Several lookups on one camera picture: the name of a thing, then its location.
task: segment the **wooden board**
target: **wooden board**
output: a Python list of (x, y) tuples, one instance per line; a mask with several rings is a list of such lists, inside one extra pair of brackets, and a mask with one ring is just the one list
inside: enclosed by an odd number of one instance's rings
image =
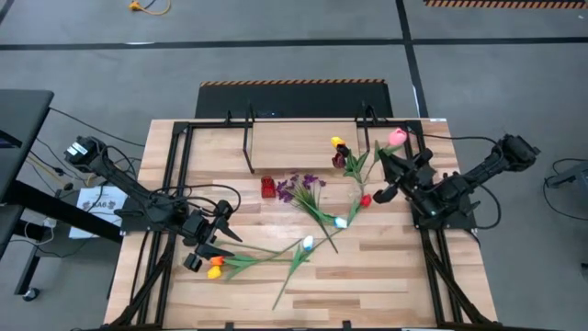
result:
[[(165, 159), (169, 148), (172, 121), (154, 120), (141, 163), (140, 182), (150, 189), (161, 187)], [(385, 141), (390, 130), (370, 129), (369, 138)], [(445, 122), (424, 120), (424, 131), (448, 135)], [(365, 146), (362, 134), (359, 146)], [(241, 208), (231, 218), (231, 226), (246, 244), (280, 250), (301, 237), (312, 234), (322, 238), (316, 223), (306, 214), (278, 200), (264, 200), (260, 195), (263, 173), (251, 175), (238, 142), (243, 129), (197, 130), (193, 157), (189, 161), (187, 184), (218, 183), (237, 188), (242, 196)], [(458, 170), (451, 141), (425, 139), (435, 153), (432, 166), (443, 172)], [(174, 178), (177, 178), (181, 147), (177, 151)], [(274, 171), (276, 180), (291, 177), (290, 171)], [(346, 215), (355, 185), (340, 170), (314, 172), (327, 181), (321, 194), (321, 206), (328, 212)], [(366, 192), (382, 188), (379, 167), (372, 172)], [(231, 192), (201, 189), (194, 194), (235, 203)], [(451, 261), (457, 282), (469, 299), (488, 318), (496, 314), (477, 244), (463, 231), (446, 231)], [(128, 304), (130, 286), (143, 234), (126, 236), (108, 302), (105, 323), (114, 320)], [(227, 321), (236, 327), (341, 327), (351, 320), (354, 327), (433, 326), (435, 319), (427, 282), (424, 256), (418, 232), (413, 229), (408, 203), (397, 197), (392, 203), (372, 204), (357, 215), (352, 226), (334, 238), (339, 249), (335, 254), (323, 245), (292, 277), (275, 311), (271, 310), (288, 273), (288, 265), (259, 265), (230, 282), (207, 280), (209, 264), (199, 273), (182, 266), (191, 252), (178, 241), (167, 298), (164, 328), (224, 327)], [(258, 254), (249, 249), (235, 253)], [(148, 254), (143, 254), (141, 285)], [(451, 320), (447, 289), (440, 280), (445, 315)], [(147, 321), (153, 321), (159, 285), (153, 289)]]
[(330, 169), (331, 137), (357, 152), (357, 127), (347, 122), (255, 122), (251, 163), (254, 169)]

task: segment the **gray floor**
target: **gray floor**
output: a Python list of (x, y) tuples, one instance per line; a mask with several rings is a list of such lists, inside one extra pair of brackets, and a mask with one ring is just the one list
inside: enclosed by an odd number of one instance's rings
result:
[[(588, 31), (587, 11), (405, 3), (414, 38), (569, 37)], [(132, 14), (125, 5), (119, 0), (17, 0), (0, 26), (0, 44), (401, 35), (393, 1), (174, 0), (164, 17)], [(553, 160), (588, 157), (582, 146), (588, 139), (588, 45), (418, 46), (415, 51), (430, 115), (447, 118), (454, 135), (498, 138), (507, 131), (543, 151), (525, 173), (503, 175), (488, 185), (503, 205), (502, 224), (480, 234), (500, 320), (585, 330), (588, 282), (579, 265), (588, 261), (588, 223), (549, 210), (541, 185)], [(136, 142), (145, 139), (151, 119), (192, 117), (198, 85), (205, 80), (381, 77), (390, 84), (395, 114), (416, 116), (402, 46), (0, 51), (0, 73), (0, 88), (53, 90), (55, 108)], [(40, 137), (60, 154), (79, 134), (97, 133), (50, 114)], [(98, 136), (141, 156), (139, 148)], [(456, 146), (463, 169), (476, 165), (490, 148), (475, 142)], [(51, 160), (41, 145), (33, 149)], [(47, 190), (28, 165), (20, 178)], [(574, 187), (548, 194), (562, 210), (588, 217)], [(483, 194), (476, 197), (482, 200), (478, 221), (492, 222), (492, 201)], [(76, 257), (43, 258), (34, 279), (43, 295), (25, 303), (12, 290), (28, 250), (14, 243), (0, 262), (0, 328), (99, 325), (118, 247), (97, 241)]]

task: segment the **yellow tulip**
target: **yellow tulip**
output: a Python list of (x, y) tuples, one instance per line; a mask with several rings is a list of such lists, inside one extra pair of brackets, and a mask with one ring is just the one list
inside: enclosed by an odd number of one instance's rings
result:
[(339, 137), (333, 137), (331, 138), (331, 144), (333, 145), (334, 148), (337, 148), (337, 145), (344, 145), (345, 141)]
[(221, 267), (214, 266), (214, 267), (210, 268), (210, 270), (207, 273), (207, 275), (209, 276), (209, 280), (215, 280), (215, 279), (217, 279), (218, 277), (222, 276)]

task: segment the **caster wheel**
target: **caster wheel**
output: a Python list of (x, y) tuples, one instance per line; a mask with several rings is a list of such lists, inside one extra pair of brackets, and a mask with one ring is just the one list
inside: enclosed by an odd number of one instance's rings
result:
[(39, 296), (39, 294), (40, 294), (40, 290), (39, 289), (30, 288), (22, 296), (22, 300), (24, 300), (26, 302), (31, 302), (31, 301), (35, 300)]

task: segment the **wooden table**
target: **wooden table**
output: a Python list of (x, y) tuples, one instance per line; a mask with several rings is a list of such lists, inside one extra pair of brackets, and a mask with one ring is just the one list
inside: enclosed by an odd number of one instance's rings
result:
[[(146, 188), (162, 186), (172, 123), (172, 120), (152, 122), (139, 174)], [(423, 120), (423, 126), (425, 133), (449, 135), (444, 121)], [(374, 140), (385, 142), (389, 132), (390, 129), (369, 129), (371, 145)], [(357, 136), (360, 152), (363, 152), (364, 136)], [(174, 180), (177, 180), (182, 145), (180, 141)], [(431, 164), (439, 175), (458, 170), (451, 141), (427, 138), (426, 145), (435, 153)], [(243, 129), (195, 130), (190, 151), (194, 156), (189, 161), (187, 185), (217, 183), (238, 189), (243, 204), (231, 217), (231, 226), (246, 244), (281, 250), (309, 234), (323, 238), (321, 229), (308, 215), (277, 199), (261, 198), (260, 177), (263, 174), (249, 173), (242, 146)], [(322, 209), (347, 215), (355, 192), (354, 182), (335, 169), (314, 172), (314, 175), (327, 182), (321, 194)], [(275, 171), (272, 176), (279, 181), (292, 175), (282, 170)], [(376, 166), (366, 192), (373, 193), (385, 185), (381, 168)], [(200, 189), (194, 194), (235, 202), (233, 193), (218, 188)], [(463, 231), (448, 230), (446, 234), (456, 281), (480, 311), (495, 320), (478, 245)], [(137, 233), (124, 239), (105, 322), (114, 320), (129, 302), (142, 238), (143, 234)], [(164, 328), (224, 327), (228, 321), (234, 322), (235, 327), (341, 327), (343, 320), (351, 320), (354, 327), (435, 325), (420, 235), (413, 228), (408, 202), (402, 196), (388, 204), (373, 203), (334, 241), (340, 253), (335, 254), (329, 245), (318, 249), (311, 256), (311, 262), (296, 271), (276, 310), (272, 311), (272, 304), (288, 274), (288, 263), (254, 266), (229, 282), (207, 280), (207, 261), (198, 273), (182, 266), (192, 249), (178, 240)], [(139, 285), (145, 273), (148, 249), (149, 245), (143, 254)], [(232, 251), (259, 254), (242, 248)], [(447, 289), (443, 281), (439, 281), (446, 319), (450, 321)], [(150, 299), (148, 322), (154, 319), (158, 291), (159, 284), (156, 284)]]

